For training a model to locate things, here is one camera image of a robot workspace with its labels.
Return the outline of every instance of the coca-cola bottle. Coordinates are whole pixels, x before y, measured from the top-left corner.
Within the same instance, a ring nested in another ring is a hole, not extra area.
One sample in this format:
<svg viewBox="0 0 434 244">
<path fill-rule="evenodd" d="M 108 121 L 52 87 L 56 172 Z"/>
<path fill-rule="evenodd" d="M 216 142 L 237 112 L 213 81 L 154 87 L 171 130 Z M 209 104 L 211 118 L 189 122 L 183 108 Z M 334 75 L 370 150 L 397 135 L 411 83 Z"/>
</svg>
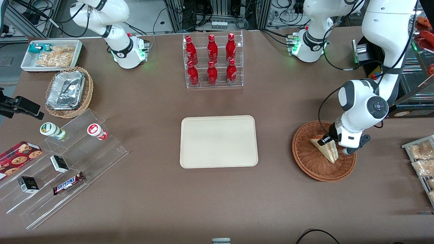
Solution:
<svg viewBox="0 0 434 244">
<path fill-rule="evenodd" d="M 213 34 L 208 36 L 208 57 L 214 64 L 218 63 L 218 47 Z"/>
<path fill-rule="evenodd" d="M 191 42 L 191 36 L 185 37 L 185 42 L 187 42 L 187 46 L 185 47 L 185 51 L 187 52 L 188 60 L 193 61 L 193 65 L 197 65 L 197 52 L 196 47 Z"/>
<path fill-rule="evenodd" d="M 210 86 L 216 86 L 217 85 L 217 69 L 214 67 L 214 61 L 210 60 L 208 62 L 208 83 Z"/>
<path fill-rule="evenodd" d="M 193 65 L 193 61 L 189 60 L 187 62 L 187 73 L 188 73 L 188 78 L 190 79 L 190 83 L 192 86 L 198 86 L 199 85 L 199 75 L 197 73 L 197 69 L 196 67 Z"/>
<path fill-rule="evenodd" d="M 237 68 L 235 67 L 235 59 L 229 58 L 229 66 L 226 69 L 226 82 L 229 85 L 235 85 L 235 79 L 237 78 Z"/>
<path fill-rule="evenodd" d="M 227 43 L 226 43 L 226 61 L 229 62 L 230 58 L 235 59 L 236 54 L 236 43 L 235 43 L 235 35 L 233 33 L 229 33 L 227 35 Z"/>
</svg>

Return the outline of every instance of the brown table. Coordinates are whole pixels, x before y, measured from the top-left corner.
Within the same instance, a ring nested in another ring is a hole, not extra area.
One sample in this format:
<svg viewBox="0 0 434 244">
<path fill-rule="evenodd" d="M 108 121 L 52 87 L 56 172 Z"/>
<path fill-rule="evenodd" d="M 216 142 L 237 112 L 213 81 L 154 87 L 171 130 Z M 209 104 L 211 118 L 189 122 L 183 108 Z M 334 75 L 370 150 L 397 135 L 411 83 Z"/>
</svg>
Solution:
<svg viewBox="0 0 434 244">
<path fill-rule="evenodd" d="M 328 57 L 349 66 L 351 40 L 360 28 L 333 31 Z M 244 32 L 242 90 L 185 87 L 182 35 L 158 36 L 149 62 L 121 69 L 103 39 L 82 39 L 79 65 L 95 88 L 90 108 L 129 153 L 35 230 L 0 212 L 0 243 L 294 243 L 308 228 L 341 243 L 433 242 L 429 200 L 400 145 L 433 134 L 431 119 L 388 119 L 369 129 L 353 173 L 336 183 L 309 178 L 294 162 L 290 144 L 303 123 L 315 120 L 321 101 L 362 70 L 333 69 L 323 58 L 303 63 L 259 31 Z M 23 72 L 15 95 L 44 104 L 53 74 Z M 334 96 L 323 119 L 342 113 Z M 179 165 L 180 125 L 192 116 L 251 115 L 259 163 L 251 168 L 184 169 Z M 64 125 L 69 120 L 44 117 Z M 5 119 L 0 151 L 20 140 L 40 142 L 42 121 Z M 311 233 L 302 243 L 333 243 Z"/>
</svg>

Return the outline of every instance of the round wicker basket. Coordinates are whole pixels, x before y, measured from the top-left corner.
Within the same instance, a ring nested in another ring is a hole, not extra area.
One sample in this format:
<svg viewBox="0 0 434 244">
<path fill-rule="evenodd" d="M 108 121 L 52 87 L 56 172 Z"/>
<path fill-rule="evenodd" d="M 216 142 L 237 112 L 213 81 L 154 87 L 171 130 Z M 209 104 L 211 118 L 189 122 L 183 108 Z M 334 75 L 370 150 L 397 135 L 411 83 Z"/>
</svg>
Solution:
<svg viewBox="0 0 434 244">
<path fill-rule="evenodd" d="M 89 73 L 81 67 L 69 68 L 66 70 L 62 70 L 60 72 L 64 73 L 64 72 L 73 72 L 73 71 L 83 72 L 86 76 L 80 107 L 76 110 L 53 110 L 53 109 L 48 108 L 47 105 L 45 105 L 45 108 L 47 109 L 49 114 L 56 116 L 56 117 L 61 117 L 64 119 L 71 119 L 71 118 L 77 117 L 80 114 L 84 113 L 86 111 L 86 109 L 89 107 L 90 100 L 92 99 L 92 92 L 93 92 L 92 77 L 90 77 Z M 47 89 L 47 92 L 45 94 L 45 99 L 48 99 L 48 95 L 50 94 L 51 86 L 53 85 L 53 81 L 54 81 L 54 77 L 51 79 L 51 82 L 48 85 L 48 89 Z"/>
<path fill-rule="evenodd" d="M 322 122 L 329 128 L 331 123 Z M 293 138 L 293 155 L 298 166 L 310 177 L 326 182 L 340 181 L 347 177 L 354 169 L 356 154 L 344 155 L 343 147 L 336 145 L 339 158 L 334 164 L 330 163 L 324 155 L 311 143 L 310 139 L 324 135 L 318 121 L 302 125 Z"/>
</svg>

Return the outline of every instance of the red cookie box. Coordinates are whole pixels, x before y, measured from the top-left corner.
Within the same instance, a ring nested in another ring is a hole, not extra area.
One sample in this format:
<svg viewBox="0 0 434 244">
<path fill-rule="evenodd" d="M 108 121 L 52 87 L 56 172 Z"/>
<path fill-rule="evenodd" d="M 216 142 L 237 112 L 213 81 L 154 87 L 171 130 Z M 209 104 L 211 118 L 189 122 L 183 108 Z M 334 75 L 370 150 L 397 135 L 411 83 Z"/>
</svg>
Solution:
<svg viewBox="0 0 434 244">
<path fill-rule="evenodd" d="M 0 181 L 41 154 L 39 146 L 24 141 L 0 154 Z"/>
</svg>

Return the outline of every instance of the white tray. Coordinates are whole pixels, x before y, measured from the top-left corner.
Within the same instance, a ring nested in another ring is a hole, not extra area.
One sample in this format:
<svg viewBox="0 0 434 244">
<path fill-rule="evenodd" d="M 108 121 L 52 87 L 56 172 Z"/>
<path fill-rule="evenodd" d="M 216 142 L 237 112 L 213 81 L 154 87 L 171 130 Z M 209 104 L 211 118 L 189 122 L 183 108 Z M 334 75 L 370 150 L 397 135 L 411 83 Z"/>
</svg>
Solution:
<svg viewBox="0 0 434 244">
<path fill-rule="evenodd" d="M 258 163 L 255 119 L 250 115 L 185 118 L 183 168 L 251 167 Z"/>
<path fill-rule="evenodd" d="M 29 46 L 31 44 L 43 44 L 43 43 L 49 43 L 56 46 L 74 46 L 76 49 L 74 51 L 74 55 L 72 56 L 71 65 L 67 68 L 73 68 L 76 66 L 77 61 L 79 59 L 80 51 L 83 46 L 82 42 L 79 40 L 38 40 L 38 41 L 31 41 Z M 39 53 L 30 53 L 26 52 L 24 55 L 24 59 L 21 63 L 21 69 L 27 72 L 52 72 L 52 71 L 61 71 L 65 70 L 67 68 L 61 68 L 61 67 L 41 67 L 36 66 L 36 61 L 39 58 Z"/>
</svg>

